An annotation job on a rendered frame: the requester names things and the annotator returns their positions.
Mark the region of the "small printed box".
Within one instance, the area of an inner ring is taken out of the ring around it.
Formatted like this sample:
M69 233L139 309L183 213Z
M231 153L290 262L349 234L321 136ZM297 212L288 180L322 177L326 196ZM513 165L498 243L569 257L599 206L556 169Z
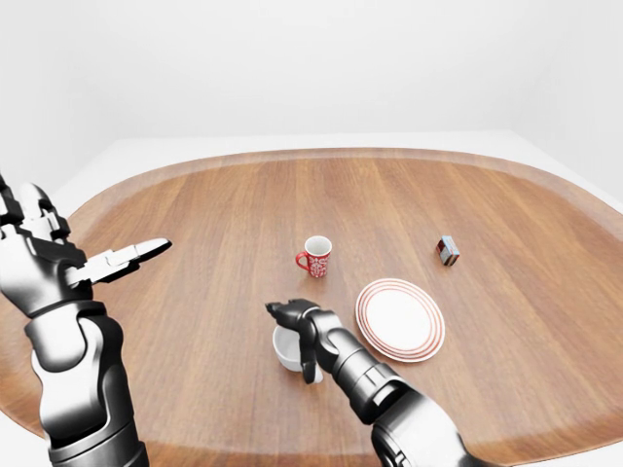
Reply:
M436 251L444 266L452 266L459 257L459 250L450 235L442 235L436 245Z

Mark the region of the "white plate with red rings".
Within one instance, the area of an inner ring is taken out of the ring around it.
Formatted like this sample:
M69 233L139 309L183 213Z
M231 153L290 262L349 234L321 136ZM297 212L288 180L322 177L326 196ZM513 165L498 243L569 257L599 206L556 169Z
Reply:
M365 340L382 355L402 363L419 363L443 346L443 314L422 288L398 278L382 278L359 293L354 315Z

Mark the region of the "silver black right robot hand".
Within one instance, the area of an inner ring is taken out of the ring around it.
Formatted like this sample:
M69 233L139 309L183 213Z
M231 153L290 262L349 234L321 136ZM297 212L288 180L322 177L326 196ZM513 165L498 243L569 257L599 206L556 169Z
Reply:
M335 350L322 347L320 340L328 336L332 329L343 326L338 315L331 310L322 310L320 306L307 299L291 299L287 303L272 302L265 304L267 312L277 326L297 331L300 335L301 363L305 383L322 381L319 377L318 361L320 352L333 355Z

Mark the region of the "red patterned mug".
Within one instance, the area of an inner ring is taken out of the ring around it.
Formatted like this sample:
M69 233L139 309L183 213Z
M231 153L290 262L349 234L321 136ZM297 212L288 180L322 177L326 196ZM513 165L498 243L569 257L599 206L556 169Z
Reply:
M331 240L323 235L314 235L305 241L304 250L296 255L295 262L311 277L320 278L327 273L331 252Z

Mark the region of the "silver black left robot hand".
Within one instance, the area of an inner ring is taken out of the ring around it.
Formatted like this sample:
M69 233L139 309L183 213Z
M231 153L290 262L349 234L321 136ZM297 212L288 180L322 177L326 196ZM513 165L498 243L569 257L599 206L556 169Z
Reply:
M0 293L29 318L90 300L92 286L112 282L168 249L159 237L87 257L48 195L28 183L16 198L0 175Z

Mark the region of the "white mug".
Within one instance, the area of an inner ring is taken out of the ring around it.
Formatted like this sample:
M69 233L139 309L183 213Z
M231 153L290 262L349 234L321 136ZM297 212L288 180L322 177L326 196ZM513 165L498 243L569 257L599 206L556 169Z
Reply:
M279 363L288 371L302 373L300 335L297 331L276 326L273 331L273 347Z

